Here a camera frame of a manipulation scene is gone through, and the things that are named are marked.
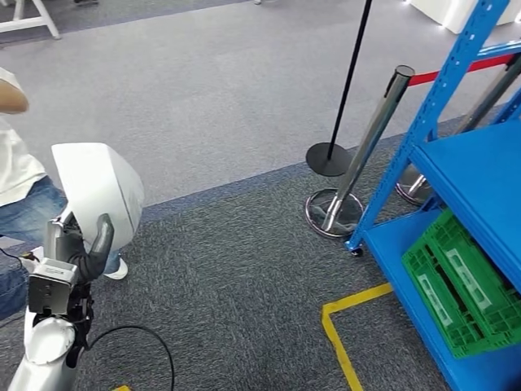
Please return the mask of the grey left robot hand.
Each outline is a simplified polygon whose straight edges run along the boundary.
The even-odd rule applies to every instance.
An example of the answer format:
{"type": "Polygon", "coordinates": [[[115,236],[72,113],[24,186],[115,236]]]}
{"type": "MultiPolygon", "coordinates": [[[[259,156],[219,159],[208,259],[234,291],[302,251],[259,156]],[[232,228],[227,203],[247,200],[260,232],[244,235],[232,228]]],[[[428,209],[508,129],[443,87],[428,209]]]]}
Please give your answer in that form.
{"type": "Polygon", "coordinates": [[[77,284],[87,284],[102,275],[111,251],[115,228],[107,213],[100,215],[97,222],[97,234],[87,252],[82,234],[69,230],[57,241],[58,260],[76,266],[77,284]]]}

